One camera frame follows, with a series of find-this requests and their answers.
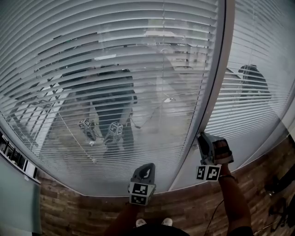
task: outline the dark shirt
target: dark shirt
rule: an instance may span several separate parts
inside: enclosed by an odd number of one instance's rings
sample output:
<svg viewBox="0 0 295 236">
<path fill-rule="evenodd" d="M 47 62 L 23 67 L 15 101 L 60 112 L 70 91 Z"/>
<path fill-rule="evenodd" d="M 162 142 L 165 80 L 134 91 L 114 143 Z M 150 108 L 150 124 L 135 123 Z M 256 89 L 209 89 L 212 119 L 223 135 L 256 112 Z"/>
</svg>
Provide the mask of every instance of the dark shirt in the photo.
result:
<svg viewBox="0 0 295 236">
<path fill-rule="evenodd" d="M 69 65 L 76 66 L 83 63 L 91 62 L 91 60 L 86 60 L 82 62 L 77 62 Z M 94 100 L 92 101 L 97 114 L 100 117 L 100 123 L 102 120 L 109 120 L 111 122 L 119 122 L 121 118 L 121 113 L 123 113 L 123 109 L 126 106 L 131 106 L 130 103 L 133 104 L 137 103 L 137 96 L 133 90 L 133 77 L 132 76 L 122 76 L 122 73 L 130 72 L 128 69 L 124 70 L 115 70 L 116 66 L 104 66 L 113 68 L 114 71 L 107 71 L 102 72 L 96 75 L 92 75 L 92 78 L 97 77 L 95 81 L 82 83 L 84 79 L 89 77 L 76 77 L 73 79 L 69 79 L 66 81 L 59 82 L 60 85 L 67 85 L 69 83 L 74 82 L 81 82 L 76 85 L 70 85 L 68 87 L 64 87 L 65 89 L 81 89 L 81 91 L 77 91 L 76 95 L 84 95 L 84 99 L 86 100 Z M 68 73 L 63 74 L 63 77 L 71 76 L 80 72 L 84 72 L 90 70 L 90 68 L 84 68 L 76 71 L 71 71 Z M 109 78 L 109 76 L 113 77 L 114 74 L 118 74 L 118 77 Z M 94 88 L 88 88 L 83 90 L 83 87 L 90 87 L 93 86 Z"/>
<path fill-rule="evenodd" d="M 138 228 L 133 228 L 126 236 L 152 236 L 152 235 L 173 235 L 173 236 L 189 236 L 184 231 L 173 226 L 162 224 L 145 224 Z M 233 230 L 228 236 L 253 236 L 250 227 L 239 227 Z"/>
<path fill-rule="evenodd" d="M 247 85 L 243 86 L 244 89 L 261 89 L 261 92 L 263 93 L 270 93 L 268 91 L 266 79 L 264 79 L 263 75 L 259 72 L 255 65 L 243 65 L 239 69 L 239 73 L 243 73 L 243 79 L 246 80 L 242 82 L 243 84 Z"/>
</svg>

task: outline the wristband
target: wristband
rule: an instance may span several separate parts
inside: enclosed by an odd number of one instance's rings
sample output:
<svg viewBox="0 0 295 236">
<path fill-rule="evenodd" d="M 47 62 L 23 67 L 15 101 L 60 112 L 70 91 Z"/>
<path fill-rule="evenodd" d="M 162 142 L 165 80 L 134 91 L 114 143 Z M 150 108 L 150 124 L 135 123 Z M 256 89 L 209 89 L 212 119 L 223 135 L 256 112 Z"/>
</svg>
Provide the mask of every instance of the wristband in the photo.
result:
<svg viewBox="0 0 295 236">
<path fill-rule="evenodd" d="M 219 178 L 218 178 L 218 180 L 220 180 L 222 178 L 226 178 L 226 177 L 233 178 L 235 180 L 235 182 L 238 182 L 237 179 L 234 176 L 232 176 L 232 175 L 220 175 Z"/>
</svg>

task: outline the wooden floor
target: wooden floor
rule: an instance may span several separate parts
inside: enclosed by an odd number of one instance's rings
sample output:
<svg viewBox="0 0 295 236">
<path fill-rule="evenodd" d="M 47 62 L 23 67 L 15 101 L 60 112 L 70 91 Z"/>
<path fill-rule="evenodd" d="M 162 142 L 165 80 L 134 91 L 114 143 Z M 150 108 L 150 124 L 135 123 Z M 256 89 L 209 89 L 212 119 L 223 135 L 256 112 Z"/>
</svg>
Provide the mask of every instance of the wooden floor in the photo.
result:
<svg viewBox="0 0 295 236">
<path fill-rule="evenodd" d="M 295 194 L 295 182 L 274 197 L 264 190 L 274 175 L 281 178 L 295 163 L 293 140 L 287 138 L 265 156 L 236 171 L 234 176 L 244 193 L 252 214 L 256 235 L 291 235 L 294 228 L 287 226 L 270 233 L 270 228 L 257 232 L 273 222 L 269 207 L 280 197 L 287 202 Z M 41 181 L 41 224 L 43 235 L 103 235 L 106 227 L 123 209 L 126 198 L 95 198 L 76 194 L 45 177 Z M 154 195 L 149 206 L 138 215 L 148 223 L 161 223 L 170 217 L 173 225 L 191 236 L 204 235 L 215 207 L 222 200 L 217 183 L 205 183 L 190 188 Z M 209 227 L 209 236 L 226 235 L 227 218 L 220 205 Z"/>
</svg>

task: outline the sneaker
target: sneaker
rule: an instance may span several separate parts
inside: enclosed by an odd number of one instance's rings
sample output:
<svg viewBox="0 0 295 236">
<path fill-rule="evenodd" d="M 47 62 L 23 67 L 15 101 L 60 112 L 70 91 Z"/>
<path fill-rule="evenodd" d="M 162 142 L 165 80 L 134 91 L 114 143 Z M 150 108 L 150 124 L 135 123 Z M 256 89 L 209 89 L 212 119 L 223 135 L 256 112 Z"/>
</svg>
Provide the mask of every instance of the sneaker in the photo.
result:
<svg viewBox="0 0 295 236">
<path fill-rule="evenodd" d="M 146 224 L 146 221 L 144 219 L 138 219 L 136 221 L 136 226 L 137 227 L 143 226 L 144 224 Z"/>
<path fill-rule="evenodd" d="M 172 226 L 172 222 L 173 222 L 172 219 L 166 218 L 163 220 L 162 224 L 167 226 Z"/>
</svg>

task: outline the wall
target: wall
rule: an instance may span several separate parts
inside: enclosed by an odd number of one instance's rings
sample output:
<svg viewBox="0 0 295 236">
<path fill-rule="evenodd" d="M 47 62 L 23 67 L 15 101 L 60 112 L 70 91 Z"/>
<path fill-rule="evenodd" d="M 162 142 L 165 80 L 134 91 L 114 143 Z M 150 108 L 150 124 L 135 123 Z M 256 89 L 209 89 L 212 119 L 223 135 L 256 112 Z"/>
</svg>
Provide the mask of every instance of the wall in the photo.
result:
<svg viewBox="0 0 295 236">
<path fill-rule="evenodd" d="M 19 230 L 5 224 L 0 224 L 1 236 L 32 236 L 31 232 Z"/>
<path fill-rule="evenodd" d="M 0 156 L 0 223 L 40 233 L 40 184 Z"/>
</svg>

